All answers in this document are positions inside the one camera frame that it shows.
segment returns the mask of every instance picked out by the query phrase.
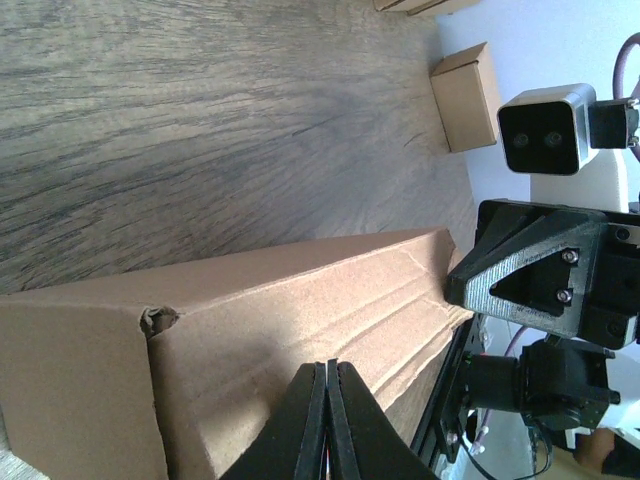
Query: small cardboard box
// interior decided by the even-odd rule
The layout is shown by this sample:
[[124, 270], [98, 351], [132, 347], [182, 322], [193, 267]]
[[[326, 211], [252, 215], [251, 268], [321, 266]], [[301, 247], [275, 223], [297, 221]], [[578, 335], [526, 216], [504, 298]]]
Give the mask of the small cardboard box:
[[488, 43], [444, 58], [431, 85], [452, 152], [497, 142], [502, 100]]
[[409, 15], [426, 13], [427, 15], [446, 15], [457, 12], [480, 0], [374, 0], [378, 11], [408, 12]]
[[216, 479], [301, 363], [351, 361], [387, 409], [468, 312], [443, 229], [292, 244], [0, 298], [14, 453], [53, 480]]

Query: box flap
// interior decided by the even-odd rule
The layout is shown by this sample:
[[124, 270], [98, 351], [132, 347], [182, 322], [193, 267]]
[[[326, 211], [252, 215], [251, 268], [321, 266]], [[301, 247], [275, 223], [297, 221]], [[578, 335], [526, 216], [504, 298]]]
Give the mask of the box flap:
[[471, 7], [480, 0], [444, 0], [409, 9], [409, 15], [426, 13], [427, 15], [449, 15], [463, 8]]
[[54, 479], [167, 479], [139, 321], [117, 306], [0, 305], [0, 404], [17, 456]]
[[219, 478], [301, 363], [353, 362], [386, 409], [444, 348], [469, 317], [442, 297], [455, 261], [451, 237], [438, 230], [386, 239], [403, 240], [227, 297], [150, 340], [176, 478]]
[[227, 296], [295, 277], [325, 265], [437, 229], [355, 235], [265, 248], [195, 262], [0, 296], [0, 303], [46, 305], [169, 305], [181, 315]]
[[409, 12], [410, 15], [426, 12], [429, 15], [445, 15], [475, 5], [480, 0], [374, 0], [378, 11]]
[[435, 68], [431, 76], [442, 75], [443, 73], [450, 72], [456, 68], [478, 62], [478, 59], [485, 50], [486, 45], [487, 42], [481, 43], [475, 47], [471, 47], [467, 50], [462, 50], [461, 52], [445, 57]]

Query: large cardboard box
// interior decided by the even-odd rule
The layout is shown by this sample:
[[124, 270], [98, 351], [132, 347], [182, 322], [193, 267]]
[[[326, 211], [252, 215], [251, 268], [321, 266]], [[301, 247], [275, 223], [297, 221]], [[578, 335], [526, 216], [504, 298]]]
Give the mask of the large cardboard box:
[[404, 231], [2, 297], [11, 447], [54, 480], [215, 479], [335, 357], [387, 409], [468, 318], [442, 298], [456, 261], [446, 230]]
[[431, 85], [452, 152], [497, 142], [502, 100], [488, 43], [445, 57]]
[[408, 12], [409, 15], [425, 13], [427, 15], [446, 15], [471, 5], [480, 0], [374, 0], [378, 11]]

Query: screw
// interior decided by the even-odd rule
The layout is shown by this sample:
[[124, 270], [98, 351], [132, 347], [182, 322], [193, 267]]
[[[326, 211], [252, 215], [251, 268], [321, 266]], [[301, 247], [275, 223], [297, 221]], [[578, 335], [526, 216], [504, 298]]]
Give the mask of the screw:
[[573, 293], [571, 292], [571, 290], [561, 288], [556, 292], [556, 298], [561, 303], [569, 303], [573, 298]]
[[565, 250], [562, 252], [562, 260], [567, 262], [568, 264], [573, 265], [574, 263], [578, 263], [580, 259], [580, 255], [575, 250]]
[[456, 432], [447, 433], [447, 445], [458, 443], [458, 434]]

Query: white wall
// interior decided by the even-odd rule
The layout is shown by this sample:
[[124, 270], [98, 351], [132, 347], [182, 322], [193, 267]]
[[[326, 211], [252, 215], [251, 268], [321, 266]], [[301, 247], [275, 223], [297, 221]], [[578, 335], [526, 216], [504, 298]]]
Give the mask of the white wall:
[[[590, 83], [612, 97], [613, 65], [622, 43], [640, 31], [637, 0], [482, 0], [438, 18], [445, 55], [488, 41], [503, 102], [523, 90]], [[629, 59], [625, 94], [640, 75], [640, 48]], [[510, 172], [500, 145], [466, 152], [476, 202], [529, 199], [529, 179]], [[629, 198], [640, 190], [640, 166], [626, 152]]]

